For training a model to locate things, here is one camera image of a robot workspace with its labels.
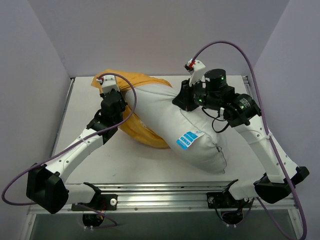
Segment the yellow pillowcase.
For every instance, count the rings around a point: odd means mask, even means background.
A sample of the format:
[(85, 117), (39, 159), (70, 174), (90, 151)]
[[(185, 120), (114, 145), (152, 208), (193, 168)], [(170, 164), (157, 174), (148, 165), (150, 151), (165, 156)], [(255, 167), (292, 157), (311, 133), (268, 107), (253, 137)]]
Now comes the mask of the yellow pillowcase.
[[(126, 71), (119, 71), (113, 69), (106, 69), (94, 76), (91, 82), (91, 86), (99, 89), (99, 92), (102, 93), (102, 87), (98, 82), (101, 75), (105, 75), (107, 73), (114, 73), (121, 75), (127, 79), (127, 81), (123, 80), (120, 77), (116, 77), (117, 85), (122, 94), (129, 91), (131, 89), (129, 84), (132, 84), (133, 87), (140, 87), (143, 85), (148, 84), (160, 84), (164, 86), (171, 87), (172, 85), (165, 79), (162, 78), (155, 78), (148, 76), (144, 73), (139, 72), (126, 72)], [(145, 126), (141, 119), (134, 113), (133, 116), (129, 118), (125, 123), (119, 126), (119, 128), (132, 137), (134, 140), (148, 145), (150, 147), (154, 147), (157, 149), (165, 149), (168, 148), (169, 145), (158, 136), (155, 132), (153, 132), (150, 128)]]

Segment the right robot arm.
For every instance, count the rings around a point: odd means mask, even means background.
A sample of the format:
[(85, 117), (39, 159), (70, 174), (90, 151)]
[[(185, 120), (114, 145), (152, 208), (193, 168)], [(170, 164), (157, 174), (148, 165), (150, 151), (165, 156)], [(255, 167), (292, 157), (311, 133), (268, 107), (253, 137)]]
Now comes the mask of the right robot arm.
[(264, 128), (262, 111), (255, 100), (228, 85), (225, 70), (213, 69), (206, 76), (205, 82), (194, 84), (190, 79), (183, 80), (172, 103), (183, 112), (193, 113), (198, 107), (217, 111), (227, 126), (247, 142), (264, 168), (264, 173), (254, 179), (236, 178), (227, 185), (222, 193), (223, 203), (232, 207), (245, 198), (260, 198), (274, 204), (286, 198), (309, 176), (308, 168), (288, 157)]

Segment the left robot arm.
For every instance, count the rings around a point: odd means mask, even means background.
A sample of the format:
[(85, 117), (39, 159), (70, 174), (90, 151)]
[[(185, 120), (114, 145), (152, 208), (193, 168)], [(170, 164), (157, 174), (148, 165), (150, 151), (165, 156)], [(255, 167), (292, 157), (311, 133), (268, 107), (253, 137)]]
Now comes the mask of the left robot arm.
[(117, 132), (116, 125), (123, 121), (127, 103), (121, 92), (112, 89), (101, 96), (100, 109), (62, 155), (28, 172), (26, 196), (51, 214), (68, 204), (84, 204), (90, 210), (101, 204), (102, 192), (92, 183), (66, 183), (77, 166), (102, 147)]

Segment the white pillow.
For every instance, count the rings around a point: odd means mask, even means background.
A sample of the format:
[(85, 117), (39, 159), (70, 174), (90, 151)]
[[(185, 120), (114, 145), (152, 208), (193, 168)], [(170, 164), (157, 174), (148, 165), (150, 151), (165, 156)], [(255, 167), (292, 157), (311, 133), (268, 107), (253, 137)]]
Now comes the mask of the white pillow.
[(179, 91), (163, 84), (129, 90), (124, 98), (139, 123), (153, 131), (183, 160), (208, 173), (222, 174), (227, 167), (226, 138), (212, 129), (212, 120), (200, 108), (185, 111), (172, 103)]

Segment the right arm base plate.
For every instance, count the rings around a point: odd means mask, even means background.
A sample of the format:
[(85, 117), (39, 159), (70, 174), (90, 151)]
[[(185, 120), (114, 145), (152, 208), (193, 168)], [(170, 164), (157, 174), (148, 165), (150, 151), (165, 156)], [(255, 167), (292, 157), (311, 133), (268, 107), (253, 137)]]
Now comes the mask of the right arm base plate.
[(207, 192), (206, 198), (209, 209), (241, 209), (248, 208), (252, 203), (250, 198), (235, 200), (230, 194), (222, 191)]

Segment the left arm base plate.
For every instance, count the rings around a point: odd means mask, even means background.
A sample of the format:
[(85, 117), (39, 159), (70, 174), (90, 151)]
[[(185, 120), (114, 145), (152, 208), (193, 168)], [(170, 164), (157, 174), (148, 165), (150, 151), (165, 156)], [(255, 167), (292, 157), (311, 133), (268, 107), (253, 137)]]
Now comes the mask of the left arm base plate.
[(118, 204), (118, 195), (113, 193), (108, 194), (100, 194), (99, 196), (95, 196), (91, 202), (89, 203), (80, 203), (80, 204), (72, 204), (72, 211), (84, 211), (85, 207), (89, 207), (91, 209), (97, 211), (115, 211), (117, 209)]

